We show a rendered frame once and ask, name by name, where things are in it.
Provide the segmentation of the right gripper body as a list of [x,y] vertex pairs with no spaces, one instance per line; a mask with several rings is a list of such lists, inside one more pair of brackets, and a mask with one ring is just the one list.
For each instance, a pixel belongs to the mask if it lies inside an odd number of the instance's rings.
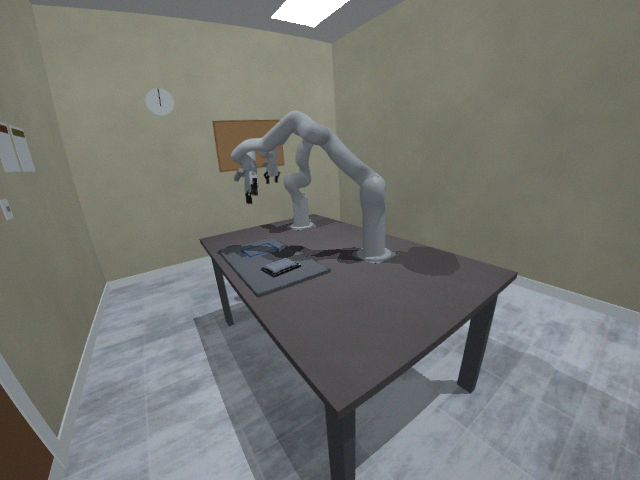
[[278,166],[277,164],[268,164],[266,167],[266,172],[268,171],[268,176],[278,176]]

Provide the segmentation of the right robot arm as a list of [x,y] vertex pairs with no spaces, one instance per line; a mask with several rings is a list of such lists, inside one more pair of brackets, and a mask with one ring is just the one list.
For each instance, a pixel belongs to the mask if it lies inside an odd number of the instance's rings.
[[[291,173],[285,176],[284,186],[292,197],[294,224],[290,225],[292,229],[307,229],[314,226],[309,219],[308,200],[305,194],[299,191],[299,188],[307,187],[311,182],[311,173],[309,169],[309,156],[313,144],[303,140],[297,147],[296,163],[300,167],[298,173]],[[261,158],[267,158],[267,163],[277,163],[277,147],[271,152],[259,151]],[[267,166],[262,163],[262,166]]]

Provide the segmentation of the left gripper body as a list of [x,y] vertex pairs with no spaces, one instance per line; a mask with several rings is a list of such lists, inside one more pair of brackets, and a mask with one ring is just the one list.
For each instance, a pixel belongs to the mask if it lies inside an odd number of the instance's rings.
[[[245,175],[245,176],[244,176]],[[251,192],[251,184],[253,184],[253,180],[252,178],[257,178],[257,173],[256,171],[247,171],[246,173],[243,174],[243,176],[245,177],[245,193],[247,193],[248,191]],[[253,182],[252,182],[253,181]],[[257,188],[258,188],[258,178],[257,178]]]

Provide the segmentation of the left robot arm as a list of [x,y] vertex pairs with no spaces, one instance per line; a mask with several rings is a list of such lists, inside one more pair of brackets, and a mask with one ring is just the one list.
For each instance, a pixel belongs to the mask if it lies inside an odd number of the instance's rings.
[[384,179],[360,161],[335,133],[300,111],[289,112],[264,137],[245,140],[233,150],[231,159],[242,167],[238,168],[234,181],[239,181],[249,170],[257,173],[255,151],[271,152],[294,131],[305,141],[321,146],[330,159],[360,185],[363,248],[357,251],[357,256],[369,261],[391,257],[391,251],[385,248]]

